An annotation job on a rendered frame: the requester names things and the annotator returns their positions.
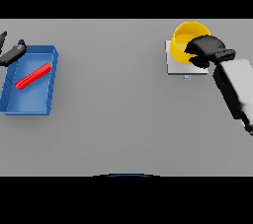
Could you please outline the red beaker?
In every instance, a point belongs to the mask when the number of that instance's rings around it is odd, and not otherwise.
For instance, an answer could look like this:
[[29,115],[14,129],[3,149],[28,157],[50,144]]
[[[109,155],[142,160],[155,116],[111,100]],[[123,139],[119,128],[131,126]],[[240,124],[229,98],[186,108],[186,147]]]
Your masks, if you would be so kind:
[[15,86],[18,90],[23,90],[28,87],[30,84],[34,83],[42,76],[46,75],[51,70],[51,66],[46,63],[43,66],[39,67],[37,70],[32,72],[31,74],[25,76],[23,79],[18,81]]

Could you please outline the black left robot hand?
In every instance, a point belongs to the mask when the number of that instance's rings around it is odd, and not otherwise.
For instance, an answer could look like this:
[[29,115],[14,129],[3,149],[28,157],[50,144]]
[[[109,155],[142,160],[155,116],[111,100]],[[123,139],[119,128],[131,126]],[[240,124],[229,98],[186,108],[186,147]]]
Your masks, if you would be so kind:
[[[0,53],[2,52],[2,47],[6,36],[6,31],[0,34]],[[10,64],[20,59],[26,52],[27,46],[25,41],[20,39],[15,47],[0,56],[0,66],[8,67]]]

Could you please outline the yellow bowl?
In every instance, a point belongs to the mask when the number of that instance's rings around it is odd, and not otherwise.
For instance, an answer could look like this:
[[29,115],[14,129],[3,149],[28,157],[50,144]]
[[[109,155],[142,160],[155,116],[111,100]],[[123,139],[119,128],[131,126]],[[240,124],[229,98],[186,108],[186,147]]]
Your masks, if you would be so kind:
[[181,64],[190,64],[189,59],[195,54],[186,53],[187,44],[195,37],[209,36],[210,30],[199,22],[189,21],[180,24],[170,42],[170,54],[173,59]]

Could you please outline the pale square measuring scale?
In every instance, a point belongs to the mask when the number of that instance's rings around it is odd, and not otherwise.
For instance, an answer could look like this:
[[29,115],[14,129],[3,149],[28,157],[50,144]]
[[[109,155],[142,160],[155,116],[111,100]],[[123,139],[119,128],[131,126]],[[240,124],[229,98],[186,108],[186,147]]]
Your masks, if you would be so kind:
[[193,64],[182,64],[170,54],[170,40],[165,41],[166,63],[168,75],[182,75],[185,80],[190,80],[192,75],[207,75],[207,69],[196,67]]

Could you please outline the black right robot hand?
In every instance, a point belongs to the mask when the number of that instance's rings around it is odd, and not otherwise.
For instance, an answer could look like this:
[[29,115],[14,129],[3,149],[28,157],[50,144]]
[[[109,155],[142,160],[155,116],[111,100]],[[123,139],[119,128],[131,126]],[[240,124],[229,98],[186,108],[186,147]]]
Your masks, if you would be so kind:
[[189,61],[199,68],[207,69],[212,62],[218,65],[222,61],[233,60],[236,55],[234,49],[225,47],[223,41],[214,36],[200,36],[190,40],[184,50],[191,55]]

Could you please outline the blue tray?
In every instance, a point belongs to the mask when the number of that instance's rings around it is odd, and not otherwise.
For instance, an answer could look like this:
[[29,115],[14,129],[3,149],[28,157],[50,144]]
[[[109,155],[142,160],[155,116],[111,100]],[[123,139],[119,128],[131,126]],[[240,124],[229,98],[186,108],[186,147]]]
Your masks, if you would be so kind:
[[[54,45],[28,45],[27,52],[6,69],[0,93],[0,113],[5,115],[49,115],[58,53]],[[51,69],[22,90],[16,84],[45,64]]]

